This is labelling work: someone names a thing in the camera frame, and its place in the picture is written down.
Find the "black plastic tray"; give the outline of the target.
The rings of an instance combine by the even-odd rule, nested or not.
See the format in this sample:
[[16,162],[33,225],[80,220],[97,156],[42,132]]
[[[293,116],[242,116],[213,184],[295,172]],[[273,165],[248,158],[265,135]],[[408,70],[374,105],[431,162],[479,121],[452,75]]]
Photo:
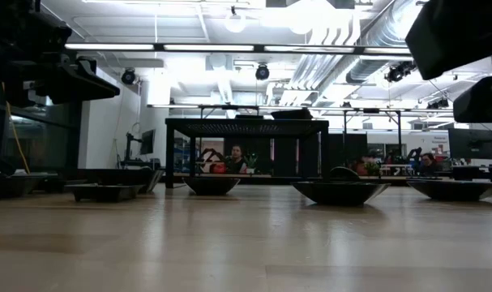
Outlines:
[[0,200],[29,194],[45,176],[13,175],[0,173]]

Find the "black monitor on stand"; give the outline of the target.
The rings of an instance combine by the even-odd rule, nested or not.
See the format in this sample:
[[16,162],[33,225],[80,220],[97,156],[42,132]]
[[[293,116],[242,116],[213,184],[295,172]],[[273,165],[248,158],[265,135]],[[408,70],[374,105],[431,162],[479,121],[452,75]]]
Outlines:
[[145,131],[139,138],[135,138],[130,132],[126,133],[126,150],[124,154],[124,161],[130,161],[131,159],[131,145],[133,142],[139,144],[139,155],[148,155],[153,153],[155,130]]

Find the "black metal gantry frame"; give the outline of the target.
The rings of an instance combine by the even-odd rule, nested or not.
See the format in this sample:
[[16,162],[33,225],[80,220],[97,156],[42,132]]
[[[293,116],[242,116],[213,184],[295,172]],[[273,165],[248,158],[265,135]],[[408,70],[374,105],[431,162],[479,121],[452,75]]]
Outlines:
[[[307,108],[290,108],[290,107],[267,107],[267,106],[252,106],[252,105],[152,105],[151,106],[153,109],[178,109],[178,110],[194,110],[198,109],[199,112],[202,114],[201,117],[199,118],[208,118],[206,115],[204,115],[204,110],[205,109],[210,109],[210,110],[253,110],[256,112],[255,115],[262,115],[261,112],[263,110],[272,110],[272,111],[279,111],[279,110],[299,110],[299,109],[307,109]],[[403,129],[402,128],[402,114],[404,113],[410,113],[413,112],[413,109],[376,109],[376,108],[326,108],[326,112],[335,112],[339,114],[343,118],[343,127],[340,128],[331,128],[330,125],[328,126],[328,134],[335,134],[335,133],[341,133],[343,135],[347,134],[366,134],[368,130],[366,129],[348,129],[348,120],[349,120],[349,113],[354,112],[354,113],[362,113],[362,114],[388,114],[389,118],[394,120],[394,123],[397,125],[396,129],[378,129],[375,130],[377,133],[389,133],[394,135],[397,138],[398,145],[402,145],[402,136],[404,134],[413,134],[415,131],[414,130],[409,130],[409,129]],[[159,153],[160,155],[163,155],[166,157],[166,125],[165,125],[165,118],[163,121],[163,125],[165,128],[163,130],[156,130],[155,134],[155,140],[154,140],[154,152]],[[312,118],[311,120],[326,120],[326,119],[315,119]]]

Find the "rounded square black bowl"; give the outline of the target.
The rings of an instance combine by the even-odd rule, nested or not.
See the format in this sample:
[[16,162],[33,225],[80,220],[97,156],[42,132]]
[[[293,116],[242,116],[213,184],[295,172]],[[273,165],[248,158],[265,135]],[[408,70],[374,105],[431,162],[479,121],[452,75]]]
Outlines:
[[415,179],[407,184],[432,200],[469,202],[492,196],[492,182]]
[[240,182],[240,179],[187,177],[183,182],[196,195],[226,195]]

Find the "white wall sign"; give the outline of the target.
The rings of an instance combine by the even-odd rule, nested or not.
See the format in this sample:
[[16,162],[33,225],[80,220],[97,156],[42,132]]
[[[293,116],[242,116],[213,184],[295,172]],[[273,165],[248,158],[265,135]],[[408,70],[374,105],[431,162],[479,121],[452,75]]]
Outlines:
[[431,152],[442,154],[449,152],[449,139],[447,136],[434,135],[430,140]]

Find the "black perforated metal shelf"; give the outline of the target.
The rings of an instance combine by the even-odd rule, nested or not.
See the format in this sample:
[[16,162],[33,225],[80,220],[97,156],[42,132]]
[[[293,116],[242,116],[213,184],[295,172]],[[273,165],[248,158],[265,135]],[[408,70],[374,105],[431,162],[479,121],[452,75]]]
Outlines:
[[330,180],[329,139],[326,120],[167,118],[165,186],[173,188],[173,146],[176,131],[190,138],[190,173],[195,175],[195,143],[198,138],[294,138],[301,141],[320,136],[321,177]]

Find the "black chair back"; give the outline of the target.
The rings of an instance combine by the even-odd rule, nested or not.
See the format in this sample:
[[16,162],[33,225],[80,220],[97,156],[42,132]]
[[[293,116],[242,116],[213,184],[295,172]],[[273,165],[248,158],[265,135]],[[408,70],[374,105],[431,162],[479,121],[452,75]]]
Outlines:
[[357,172],[343,167],[337,166],[330,170],[330,179],[338,181],[360,181],[361,178]]

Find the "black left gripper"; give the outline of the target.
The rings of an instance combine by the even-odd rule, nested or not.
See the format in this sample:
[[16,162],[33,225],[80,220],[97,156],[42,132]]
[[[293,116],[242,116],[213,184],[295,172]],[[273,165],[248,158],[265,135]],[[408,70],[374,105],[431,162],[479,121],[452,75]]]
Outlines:
[[119,87],[81,68],[63,67],[65,53],[43,54],[30,59],[22,54],[2,54],[2,81],[6,100],[18,107],[35,104],[31,97],[49,97],[54,104],[113,98]]

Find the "overhead LED light bar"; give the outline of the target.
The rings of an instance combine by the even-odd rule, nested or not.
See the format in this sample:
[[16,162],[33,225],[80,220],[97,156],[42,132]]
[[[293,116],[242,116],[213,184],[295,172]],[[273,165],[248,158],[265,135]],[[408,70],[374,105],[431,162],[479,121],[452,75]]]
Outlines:
[[243,44],[162,44],[162,43],[70,43],[78,51],[170,52],[170,53],[253,53],[253,54],[337,54],[410,56],[407,47],[361,45],[243,45]]

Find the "black computer monitor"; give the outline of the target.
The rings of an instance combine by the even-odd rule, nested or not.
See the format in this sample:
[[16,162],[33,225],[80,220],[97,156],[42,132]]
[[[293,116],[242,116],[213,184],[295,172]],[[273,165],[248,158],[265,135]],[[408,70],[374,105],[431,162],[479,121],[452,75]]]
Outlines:
[[492,160],[492,131],[452,128],[448,139],[451,158]]

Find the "large wavy square black bowl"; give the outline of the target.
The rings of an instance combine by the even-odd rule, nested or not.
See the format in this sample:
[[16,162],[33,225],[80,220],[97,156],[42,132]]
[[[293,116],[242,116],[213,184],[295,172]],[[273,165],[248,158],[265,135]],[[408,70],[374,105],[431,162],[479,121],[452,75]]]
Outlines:
[[287,120],[311,120],[312,114],[308,109],[291,109],[291,110],[279,110],[271,112],[271,116],[274,119],[287,119]]

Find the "pointed-corner square black bowl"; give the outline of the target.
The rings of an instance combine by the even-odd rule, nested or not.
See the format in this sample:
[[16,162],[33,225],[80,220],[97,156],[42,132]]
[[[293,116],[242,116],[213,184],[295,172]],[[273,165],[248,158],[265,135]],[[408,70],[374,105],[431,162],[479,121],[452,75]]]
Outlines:
[[371,182],[292,182],[291,185],[316,204],[360,206],[382,194],[389,183]]

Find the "square black tray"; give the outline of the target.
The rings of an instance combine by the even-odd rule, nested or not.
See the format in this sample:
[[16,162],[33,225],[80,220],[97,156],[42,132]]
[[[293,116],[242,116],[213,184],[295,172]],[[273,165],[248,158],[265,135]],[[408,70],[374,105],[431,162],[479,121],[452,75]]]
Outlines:
[[77,202],[95,200],[98,202],[119,202],[135,199],[143,185],[100,185],[97,183],[65,186]]

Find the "black table edge frame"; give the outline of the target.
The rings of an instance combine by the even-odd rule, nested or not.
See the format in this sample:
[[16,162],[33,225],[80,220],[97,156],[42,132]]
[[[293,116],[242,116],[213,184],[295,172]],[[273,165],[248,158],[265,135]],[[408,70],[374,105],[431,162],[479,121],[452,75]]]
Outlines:
[[[183,183],[184,178],[189,174],[175,173],[171,181],[167,180],[166,175],[160,179],[161,183],[175,184]],[[237,178],[240,184],[244,185],[289,185],[293,182],[314,182],[321,181],[321,178],[301,178],[301,177],[272,177],[267,174],[196,174],[196,178]],[[390,183],[394,187],[408,186],[408,180],[432,180],[442,182],[454,182],[454,178],[449,177],[403,177],[403,176],[361,176],[360,181],[364,183]]]

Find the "silver ventilation duct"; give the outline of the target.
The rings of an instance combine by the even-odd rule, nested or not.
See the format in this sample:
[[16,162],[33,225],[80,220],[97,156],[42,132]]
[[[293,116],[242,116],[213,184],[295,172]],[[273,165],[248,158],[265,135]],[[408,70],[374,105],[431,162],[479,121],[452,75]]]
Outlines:
[[[405,37],[422,9],[421,0],[395,0],[374,26],[361,38],[360,45],[405,46]],[[358,58],[345,79],[349,84],[363,84],[387,61]]]

